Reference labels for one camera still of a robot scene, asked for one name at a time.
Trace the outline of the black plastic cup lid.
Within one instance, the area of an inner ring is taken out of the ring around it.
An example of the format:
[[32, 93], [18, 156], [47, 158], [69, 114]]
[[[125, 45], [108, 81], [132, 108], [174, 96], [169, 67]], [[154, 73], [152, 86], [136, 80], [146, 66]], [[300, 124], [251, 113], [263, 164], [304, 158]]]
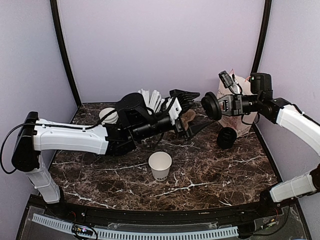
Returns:
[[219, 121], [222, 118], [222, 110], [217, 97], [211, 91], [206, 92], [201, 99], [201, 105], [206, 115], [214, 121]]

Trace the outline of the white paper coffee cup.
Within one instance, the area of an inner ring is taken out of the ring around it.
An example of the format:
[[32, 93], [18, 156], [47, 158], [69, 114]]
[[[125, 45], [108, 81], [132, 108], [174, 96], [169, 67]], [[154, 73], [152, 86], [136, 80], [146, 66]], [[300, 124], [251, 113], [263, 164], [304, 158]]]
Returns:
[[172, 157], [166, 152], [158, 151], [149, 157], [148, 164], [154, 179], [158, 182], [162, 182], [166, 180], [169, 175]]

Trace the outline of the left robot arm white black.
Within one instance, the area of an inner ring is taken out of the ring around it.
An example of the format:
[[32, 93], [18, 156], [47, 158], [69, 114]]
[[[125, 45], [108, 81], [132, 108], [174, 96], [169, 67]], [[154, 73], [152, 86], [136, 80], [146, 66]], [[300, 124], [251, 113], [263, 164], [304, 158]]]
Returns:
[[184, 127], [182, 115], [199, 96], [197, 92], [171, 90], [169, 97], [152, 109], [141, 92], [133, 92], [116, 102], [113, 109], [93, 125], [77, 125], [39, 118], [36, 111], [28, 113], [18, 126], [12, 165], [24, 172], [43, 200], [60, 218], [67, 218], [70, 206], [64, 202], [63, 191], [46, 168], [41, 152], [64, 150], [97, 155], [123, 156], [147, 138], [174, 131], [185, 140], [192, 139], [206, 127], [200, 124]]

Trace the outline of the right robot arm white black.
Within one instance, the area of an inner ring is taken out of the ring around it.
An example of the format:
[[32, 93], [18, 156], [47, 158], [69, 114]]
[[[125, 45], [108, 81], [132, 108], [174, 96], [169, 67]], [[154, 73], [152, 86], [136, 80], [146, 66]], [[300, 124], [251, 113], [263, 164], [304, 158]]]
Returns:
[[[253, 95], [225, 95], [217, 100], [218, 112], [228, 117], [258, 113], [275, 125], [297, 136], [317, 155], [320, 154], [320, 125], [307, 117], [297, 105], [283, 98], [260, 99]], [[268, 191], [268, 197], [255, 205], [255, 213], [266, 217], [275, 203], [313, 195], [320, 191], [320, 167], [276, 184]]]

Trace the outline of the brown pulp cup carrier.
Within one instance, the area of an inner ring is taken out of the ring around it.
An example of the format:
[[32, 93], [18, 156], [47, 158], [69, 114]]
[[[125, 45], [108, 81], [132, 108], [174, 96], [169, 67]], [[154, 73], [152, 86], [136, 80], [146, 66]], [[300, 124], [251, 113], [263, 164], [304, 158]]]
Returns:
[[192, 109], [189, 109], [187, 112], [182, 114], [181, 120], [186, 129], [189, 126], [189, 122], [192, 122], [195, 117], [196, 117], [196, 112]]

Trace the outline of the white printed paper bag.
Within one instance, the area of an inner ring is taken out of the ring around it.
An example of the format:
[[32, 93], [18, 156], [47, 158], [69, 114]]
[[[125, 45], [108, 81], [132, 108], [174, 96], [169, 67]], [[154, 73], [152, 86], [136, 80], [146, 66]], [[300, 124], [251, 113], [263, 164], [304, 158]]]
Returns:
[[222, 114], [218, 122], [222, 127], [235, 130], [238, 138], [243, 137], [249, 132], [257, 116], [257, 113], [251, 109], [254, 101], [251, 83], [225, 70], [220, 72], [218, 77], [220, 84], [217, 98]]

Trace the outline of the stack of black lids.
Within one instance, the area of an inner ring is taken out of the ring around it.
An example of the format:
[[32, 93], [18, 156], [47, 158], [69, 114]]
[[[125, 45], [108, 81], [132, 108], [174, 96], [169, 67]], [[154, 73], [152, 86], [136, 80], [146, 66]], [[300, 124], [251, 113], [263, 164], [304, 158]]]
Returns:
[[237, 139], [236, 131], [231, 127], [223, 127], [217, 135], [217, 145], [223, 149], [230, 149]]

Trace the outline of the bundle of white wrapped straws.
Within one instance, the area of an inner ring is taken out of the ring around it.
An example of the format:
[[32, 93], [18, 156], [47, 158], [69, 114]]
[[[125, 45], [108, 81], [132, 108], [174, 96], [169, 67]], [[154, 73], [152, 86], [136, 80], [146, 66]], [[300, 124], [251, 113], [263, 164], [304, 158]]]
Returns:
[[161, 106], [164, 103], [165, 99], [162, 98], [162, 95], [157, 90], [138, 90], [138, 93], [142, 95], [145, 105], [152, 109], [154, 113], [158, 113], [161, 110]]

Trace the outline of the stack of white paper cups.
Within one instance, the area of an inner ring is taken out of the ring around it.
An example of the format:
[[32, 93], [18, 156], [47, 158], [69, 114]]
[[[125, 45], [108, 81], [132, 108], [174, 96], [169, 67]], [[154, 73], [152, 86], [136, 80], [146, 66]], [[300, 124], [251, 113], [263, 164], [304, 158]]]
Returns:
[[107, 107], [100, 111], [99, 118], [102, 119], [105, 115], [111, 113], [108, 115], [102, 122], [102, 125], [105, 124], [115, 124], [117, 120], [119, 119], [118, 113], [115, 108], [113, 107]]

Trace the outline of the right black frame post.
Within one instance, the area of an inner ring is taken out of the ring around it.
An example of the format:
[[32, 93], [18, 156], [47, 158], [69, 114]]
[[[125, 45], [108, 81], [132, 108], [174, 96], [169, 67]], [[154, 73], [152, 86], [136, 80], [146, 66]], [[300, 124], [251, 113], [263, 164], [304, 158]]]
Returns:
[[257, 41], [256, 51], [252, 63], [251, 73], [257, 73], [259, 70], [260, 62], [262, 59], [262, 54], [264, 50], [264, 45], [266, 41], [266, 36], [268, 32], [269, 20], [271, 15], [271, 8], [272, 8], [272, 0], [265, 0], [264, 1], [264, 8], [261, 20], [261, 26], [259, 31], [259, 37]]

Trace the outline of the black frame post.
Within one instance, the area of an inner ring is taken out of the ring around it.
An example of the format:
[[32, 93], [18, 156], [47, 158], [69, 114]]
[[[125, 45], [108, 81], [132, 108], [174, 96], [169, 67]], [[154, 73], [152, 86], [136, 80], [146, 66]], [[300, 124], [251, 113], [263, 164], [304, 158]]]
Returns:
[[257, 73], [259, 70], [260, 62], [262, 59], [262, 54], [264, 50], [264, 45], [266, 41], [266, 36], [268, 32], [269, 20], [271, 15], [271, 8], [272, 8], [272, 0], [265, 0], [264, 1], [264, 8], [261, 20], [261, 26], [259, 31], [259, 37], [257, 41], [256, 51], [252, 63], [251, 73]]
[[76, 106], [79, 108], [82, 105], [82, 101], [76, 86], [76, 82], [73, 76], [71, 64], [69, 61], [69, 56], [67, 53], [67, 48], [64, 40], [64, 35], [63, 35], [63, 29], [62, 29], [62, 24], [61, 24], [61, 19], [60, 19], [60, 14], [59, 14], [59, 9], [58, 9], [58, 1], [57, 0], [50, 0], [50, 8], [51, 8], [51, 14], [52, 14], [52, 19], [53, 19], [53, 25], [55, 29], [55, 34], [56, 34], [56, 39], [60, 51], [60, 56], [62, 59], [62, 63], [64, 66], [64, 70], [66, 73], [66, 77], [68, 80], [68, 84], [74, 99], [74, 102]]

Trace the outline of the left black frame post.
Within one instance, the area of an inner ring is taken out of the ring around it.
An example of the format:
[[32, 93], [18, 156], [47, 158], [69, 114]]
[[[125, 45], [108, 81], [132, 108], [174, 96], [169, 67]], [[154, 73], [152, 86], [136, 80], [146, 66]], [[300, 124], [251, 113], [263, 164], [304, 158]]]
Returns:
[[52, 19], [53, 19], [53, 25], [55, 29], [55, 34], [56, 34], [56, 39], [60, 51], [60, 56], [62, 59], [62, 63], [64, 66], [64, 70], [66, 73], [66, 77], [68, 80], [68, 84], [74, 99], [74, 102], [76, 106], [79, 108], [82, 105], [82, 101], [76, 86], [76, 82], [73, 76], [71, 64], [69, 61], [69, 56], [67, 53], [67, 48], [64, 40], [64, 35], [63, 35], [63, 29], [62, 29], [62, 24], [61, 24], [61, 19], [60, 19], [60, 14], [59, 14], [59, 9], [58, 9], [58, 1], [57, 0], [50, 0], [50, 8], [51, 8], [51, 14], [52, 14]]

